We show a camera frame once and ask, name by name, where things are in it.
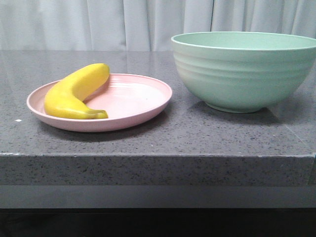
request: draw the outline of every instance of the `curtain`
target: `curtain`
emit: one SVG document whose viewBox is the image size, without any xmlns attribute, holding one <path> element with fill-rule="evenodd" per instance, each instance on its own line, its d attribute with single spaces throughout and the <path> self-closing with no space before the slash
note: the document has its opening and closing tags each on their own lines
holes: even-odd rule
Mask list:
<svg viewBox="0 0 316 237">
<path fill-rule="evenodd" d="M 0 0 L 0 49 L 166 51 L 205 31 L 316 38 L 316 0 Z"/>
</svg>

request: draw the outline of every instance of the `green bowl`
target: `green bowl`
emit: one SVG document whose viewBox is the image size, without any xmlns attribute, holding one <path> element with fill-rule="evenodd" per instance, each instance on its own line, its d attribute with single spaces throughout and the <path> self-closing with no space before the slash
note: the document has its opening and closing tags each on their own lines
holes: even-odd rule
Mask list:
<svg viewBox="0 0 316 237">
<path fill-rule="evenodd" d="M 258 32 L 199 32 L 171 38 L 187 89 L 207 105 L 250 113 L 276 104 L 305 80 L 316 39 Z"/>
</svg>

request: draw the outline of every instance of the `banana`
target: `banana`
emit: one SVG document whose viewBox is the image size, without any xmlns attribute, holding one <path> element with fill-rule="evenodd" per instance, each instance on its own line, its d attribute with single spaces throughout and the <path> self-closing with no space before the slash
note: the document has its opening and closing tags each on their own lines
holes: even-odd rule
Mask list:
<svg viewBox="0 0 316 237">
<path fill-rule="evenodd" d="M 57 82 L 45 95 L 48 115 L 67 119 L 107 119 L 104 110 L 93 110 L 83 101 L 104 84 L 110 75 L 109 66 L 90 64 Z"/>
</svg>

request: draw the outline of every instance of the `gray granite countertop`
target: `gray granite countertop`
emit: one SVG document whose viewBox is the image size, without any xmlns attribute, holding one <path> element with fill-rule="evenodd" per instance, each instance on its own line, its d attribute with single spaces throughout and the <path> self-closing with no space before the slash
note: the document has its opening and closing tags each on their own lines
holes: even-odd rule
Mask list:
<svg viewBox="0 0 316 237">
<path fill-rule="evenodd" d="M 316 185 L 316 67 L 285 101 L 251 114 L 214 110 L 182 84 L 172 52 L 1 51 L 0 185 Z M 166 109 L 124 130 L 51 127 L 27 96 L 91 63 L 157 78 Z"/>
</svg>

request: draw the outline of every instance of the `pink plate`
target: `pink plate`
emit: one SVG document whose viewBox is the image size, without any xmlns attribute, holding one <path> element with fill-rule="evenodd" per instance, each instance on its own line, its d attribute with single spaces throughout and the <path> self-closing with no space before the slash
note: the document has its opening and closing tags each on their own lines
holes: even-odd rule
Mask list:
<svg viewBox="0 0 316 237">
<path fill-rule="evenodd" d="M 27 106 L 44 123 L 77 132 L 114 131 L 141 124 L 163 111 L 172 95 L 170 86 L 158 79 L 131 74 L 111 74 L 108 82 L 84 101 L 92 109 L 106 110 L 109 118 L 58 118 L 47 115 L 44 110 L 45 94 L 57 82 L 51 82 L 33 91 L 27 98 Z"/>
</svg>

